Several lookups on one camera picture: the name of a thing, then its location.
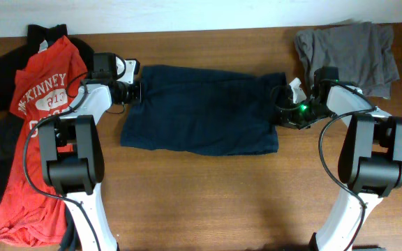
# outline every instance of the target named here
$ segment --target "gray cloth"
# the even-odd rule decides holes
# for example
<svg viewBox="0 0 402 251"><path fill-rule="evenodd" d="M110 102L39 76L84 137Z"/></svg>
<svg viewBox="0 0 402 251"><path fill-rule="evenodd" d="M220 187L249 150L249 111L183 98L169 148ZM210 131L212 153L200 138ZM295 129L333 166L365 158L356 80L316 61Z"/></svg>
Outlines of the gray cloth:
<svg viewBox="0 0 402 251"><path fill-rule="evenodd" d="M339 79L356 83L364 95L390 98L392 82L399 79L390 50L393 39L391 26L365 22L299 31L294 44L311 86L315 70L334 66L339 69Z"/></svg>

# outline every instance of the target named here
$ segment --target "navy blue cloth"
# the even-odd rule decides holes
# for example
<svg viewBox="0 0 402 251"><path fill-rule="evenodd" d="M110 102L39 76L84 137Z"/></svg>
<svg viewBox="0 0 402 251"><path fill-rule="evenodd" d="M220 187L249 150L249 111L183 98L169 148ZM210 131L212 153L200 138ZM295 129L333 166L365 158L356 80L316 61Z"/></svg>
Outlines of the navy blue cloth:
<svg viewBox="0 0 402 251"><path fill-rule="evenodd" d="M257 155L278 150L269 97L284 73L255 77L220 70L148 66L121 145L201 155Z"/></svg>

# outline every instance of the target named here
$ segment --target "brown table surface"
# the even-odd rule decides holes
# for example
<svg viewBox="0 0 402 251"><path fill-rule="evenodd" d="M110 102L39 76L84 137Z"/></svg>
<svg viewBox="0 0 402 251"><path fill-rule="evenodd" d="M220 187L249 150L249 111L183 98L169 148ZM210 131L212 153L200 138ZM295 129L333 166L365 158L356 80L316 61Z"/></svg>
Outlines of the brown table surface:
<svg viewBox="0 0 402 251"><path fill-rule="evenodd" d="M97 52L166 64L263 75L304 70L293 38L305 27L81 35ZM402 116L402 24L394 24L392 51L401 79L392 99L373 98ZM0 38L0 55L24 38ZM106 114L97 128L105 156L103 201L122 250L245 250L265 244L306 244L324 224L339 188L318 156L324 121L309 130L277 128L278 153L206 157L187 152L120 147L127 115ZM337 123L325 137L325 157L336 172L346 129ZM402 250L402 188L368 218L356 244ZM56 250L57 246L42 250ZM19 250L0 243L0 250Z"/></svg>

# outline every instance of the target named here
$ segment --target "red jersey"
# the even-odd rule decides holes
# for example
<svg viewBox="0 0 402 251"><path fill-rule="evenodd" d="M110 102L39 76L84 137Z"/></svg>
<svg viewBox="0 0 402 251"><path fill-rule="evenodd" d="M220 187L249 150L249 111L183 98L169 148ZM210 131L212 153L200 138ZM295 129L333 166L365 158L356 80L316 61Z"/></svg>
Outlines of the red jersey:
<svg viewBox="0 0 402 251"><path fill-rule="evenodd" d="M60 243L66 231L65 204L35 192L24 176L22 152L27 135L37 122L65 110L72 101L65 93L68 82L87 71L78 49L67 37L58 39L47 50L29 59L17 71L10 112L24 119L6 191L0 205L0 241L22 247ZM77 94L80 80L69 88ZM56 194L41 173L38 131L32 135L27 152L27 169L33 183Z"/></svg>

